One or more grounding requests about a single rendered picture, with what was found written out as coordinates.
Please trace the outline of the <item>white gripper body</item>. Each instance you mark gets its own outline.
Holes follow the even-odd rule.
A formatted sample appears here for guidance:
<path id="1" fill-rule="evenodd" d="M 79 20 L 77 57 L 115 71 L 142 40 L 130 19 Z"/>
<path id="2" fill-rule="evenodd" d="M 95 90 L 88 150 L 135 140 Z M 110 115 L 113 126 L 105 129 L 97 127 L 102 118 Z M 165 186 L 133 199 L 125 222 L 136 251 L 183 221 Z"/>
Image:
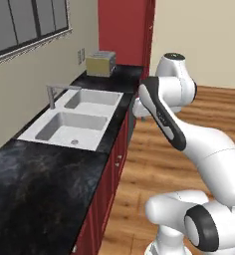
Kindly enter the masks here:
<path id="1" fill-rule="evenodd" d="M 150 117 L 151 112 L 148 110 L 148 102 L 136 98 L 132 107 L 132 113 L 136 118 Z"/>

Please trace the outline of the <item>white double sink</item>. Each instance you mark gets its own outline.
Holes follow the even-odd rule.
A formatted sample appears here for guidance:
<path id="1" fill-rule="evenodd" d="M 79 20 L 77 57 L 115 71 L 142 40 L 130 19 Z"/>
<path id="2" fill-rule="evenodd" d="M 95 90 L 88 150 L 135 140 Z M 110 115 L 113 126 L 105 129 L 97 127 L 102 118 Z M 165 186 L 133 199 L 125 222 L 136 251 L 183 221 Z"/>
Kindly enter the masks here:
<path id="1" fill-rule="evenodd" d="M 18 139 L 95 151 L 121 98 L 119 92 L 68 90 Z"/>

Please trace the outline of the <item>tall red cabinet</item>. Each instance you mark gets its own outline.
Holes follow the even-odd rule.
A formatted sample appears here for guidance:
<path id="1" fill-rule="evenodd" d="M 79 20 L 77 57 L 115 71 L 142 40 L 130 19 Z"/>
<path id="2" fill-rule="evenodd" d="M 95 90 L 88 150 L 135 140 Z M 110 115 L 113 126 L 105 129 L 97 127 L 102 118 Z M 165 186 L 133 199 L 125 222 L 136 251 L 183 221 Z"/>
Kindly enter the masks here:
<path id="1" fill-rule="evenodd" d="M 117 54 L 118 65 L 149 75 L 156 0 L 98 0 L 99 46 Z"/>

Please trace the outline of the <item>grey metal tap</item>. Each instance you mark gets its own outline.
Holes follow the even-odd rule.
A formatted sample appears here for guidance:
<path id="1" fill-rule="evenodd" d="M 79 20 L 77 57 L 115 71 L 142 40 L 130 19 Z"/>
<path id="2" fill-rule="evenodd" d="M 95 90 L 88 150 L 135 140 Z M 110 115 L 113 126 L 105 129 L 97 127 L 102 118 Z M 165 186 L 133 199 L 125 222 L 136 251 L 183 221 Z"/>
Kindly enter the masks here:
<path id="1" fill-rule="evenodd" d="M 60 90 L 75 90 L 75 91 L 80 91 L 82 87 L 78 86 L 61 86 L 61 85 L 47 85 L 47 94 L 48 94 L 48 99 L 49 99 L 49 105 L 50 109 L 53 110 L 55 108 L 55 100 L 54 100 L 54 89 L 60 89 Z"/>

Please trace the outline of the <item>red base cupboards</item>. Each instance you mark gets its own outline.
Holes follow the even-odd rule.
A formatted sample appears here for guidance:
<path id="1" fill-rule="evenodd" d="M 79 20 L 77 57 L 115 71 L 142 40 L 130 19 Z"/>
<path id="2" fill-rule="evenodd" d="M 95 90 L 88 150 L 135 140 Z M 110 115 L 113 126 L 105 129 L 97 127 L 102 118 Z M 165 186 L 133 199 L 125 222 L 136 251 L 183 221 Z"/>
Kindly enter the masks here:
<path id="1" fill-rule="evenodd" d="M 128 130 L 134 124 L 130 116 L 127 110 L 71 255 L 98 255 L 126 160 Z"/>

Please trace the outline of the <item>white wall socket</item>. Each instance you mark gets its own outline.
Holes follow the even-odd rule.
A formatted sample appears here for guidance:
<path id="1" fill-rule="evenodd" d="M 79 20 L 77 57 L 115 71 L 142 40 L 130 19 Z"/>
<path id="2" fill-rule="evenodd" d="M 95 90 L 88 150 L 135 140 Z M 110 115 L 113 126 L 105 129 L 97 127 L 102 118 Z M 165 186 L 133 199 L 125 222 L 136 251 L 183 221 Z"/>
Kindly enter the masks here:
<path id="1" fill-rule="evenodd" d="M 78 51 L 78 64 L 80 65 L 86 59 L 86 49 L 83 48 Z"/>

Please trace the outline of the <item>window with dark frame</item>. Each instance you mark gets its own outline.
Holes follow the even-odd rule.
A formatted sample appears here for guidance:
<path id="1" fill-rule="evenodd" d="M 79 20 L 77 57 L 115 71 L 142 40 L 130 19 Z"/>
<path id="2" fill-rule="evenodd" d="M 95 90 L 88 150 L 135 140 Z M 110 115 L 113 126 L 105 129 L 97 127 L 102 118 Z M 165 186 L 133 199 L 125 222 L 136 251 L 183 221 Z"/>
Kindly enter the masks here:
<path id="1" fill-rule="evenodd" d="M 0 0 L 0 63 L 71 31 L 68 0 Z"/>

